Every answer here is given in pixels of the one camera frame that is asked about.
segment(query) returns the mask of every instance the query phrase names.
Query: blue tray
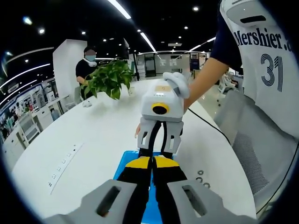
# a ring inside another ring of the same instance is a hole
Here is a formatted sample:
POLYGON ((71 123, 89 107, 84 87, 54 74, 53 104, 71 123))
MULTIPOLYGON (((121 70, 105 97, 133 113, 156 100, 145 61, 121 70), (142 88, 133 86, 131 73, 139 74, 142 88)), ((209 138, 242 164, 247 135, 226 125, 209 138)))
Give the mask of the blue tray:
MULTIPOLYGON (((132 160, 138 159, 138 151, 126 151, 122 155, 121 162, 118 165, 114 180, 117 180, 119 175, 124 170, 126 164, 132 160)), ((154 152, 155 155, 160 155, 160 152, 154 152)), ((156 201, 156 188, 153 183, 153 173, 151 174, 150 190, 149 190, 149 201, 146 204, 146 209, 142 218, 143 223, 147 224, 162 224, 161 214, 156 201)))

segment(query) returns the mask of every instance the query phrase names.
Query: sleeve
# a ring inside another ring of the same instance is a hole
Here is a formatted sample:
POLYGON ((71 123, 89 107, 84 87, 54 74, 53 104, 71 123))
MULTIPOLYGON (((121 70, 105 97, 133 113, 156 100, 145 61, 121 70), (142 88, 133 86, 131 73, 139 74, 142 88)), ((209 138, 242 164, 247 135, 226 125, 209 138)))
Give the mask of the sleeve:
POLYGON ((78 62, 77 66, 76 66, 76 77, 81 76, 81 66, 80 66, 80 62, 78 62))
POLYGON ((218 12, 218 32, 210 57, 227 64, 236 71, 239 71, 242 65, 238 45, 220 11, 218 12))

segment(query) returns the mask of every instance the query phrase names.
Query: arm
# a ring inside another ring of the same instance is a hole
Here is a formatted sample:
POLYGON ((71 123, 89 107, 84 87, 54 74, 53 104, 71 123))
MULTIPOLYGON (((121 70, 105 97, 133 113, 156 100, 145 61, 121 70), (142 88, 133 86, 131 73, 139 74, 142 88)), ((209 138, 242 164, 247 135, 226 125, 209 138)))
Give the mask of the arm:
POLYGON ((77 82, 81 83, 82 85, 88 85, 88 81, 84 80, 81 76, 77 76, 77 82))
POLYGON ((190 85, 190 97, 185 100, 184 108, 187 110, 199 97, 208 91, 229 68, 214 58, 209 58, 201 72, 190 85))
POLYGON ((78 62, 76 66, 76 77, 77 77, 77 82, 82 84, 82 85, 88 85, 88 82, 80 75, 82 75, 82 64, 81 61, 78 62))
POLYGON ((206 61, 201 72, 190 85, 190 97, 184 101, 185 111, 208 91, 229 67, 239 70, 241 65, 242 60, 238 45, 219 12, 218 32, 211 57, 206 61))

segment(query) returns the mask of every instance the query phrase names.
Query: power outlet strip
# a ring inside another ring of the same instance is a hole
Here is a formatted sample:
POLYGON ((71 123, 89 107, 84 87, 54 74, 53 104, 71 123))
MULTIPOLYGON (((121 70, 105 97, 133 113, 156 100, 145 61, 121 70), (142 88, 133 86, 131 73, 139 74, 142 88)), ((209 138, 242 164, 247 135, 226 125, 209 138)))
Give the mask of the power outlet strip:
POLYGON ((74 158, 76 153, 80 150, 80 148, 83 146, 82 144, 75 144, 71 148, 71 150, 65 155, 65 157, 60 161, 60 163, 55 168, 54 172, 52 173, 49 181, 48 181, 48 190, 49 194, 52 193, 53 189, 55 188, 59 178, 67 168, 67 166, 70 164, 71 160, 74 158))

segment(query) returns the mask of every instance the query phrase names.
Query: potted plant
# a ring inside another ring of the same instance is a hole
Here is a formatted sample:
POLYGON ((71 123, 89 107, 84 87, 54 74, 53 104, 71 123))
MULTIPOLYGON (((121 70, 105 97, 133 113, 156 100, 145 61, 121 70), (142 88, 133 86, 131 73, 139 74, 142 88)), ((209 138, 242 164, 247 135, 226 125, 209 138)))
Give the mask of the potted plant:
POLYGON ((105 92, 112 99, 120 99, 121 84, 127 89, 130 88, 133 72, 128 68, 128 64, 123 60, 113 60, 106 64, 101 64, 90 75, 87 87, 84 90, 86 95, 88 92, 97 98, 97 92, 105 92))

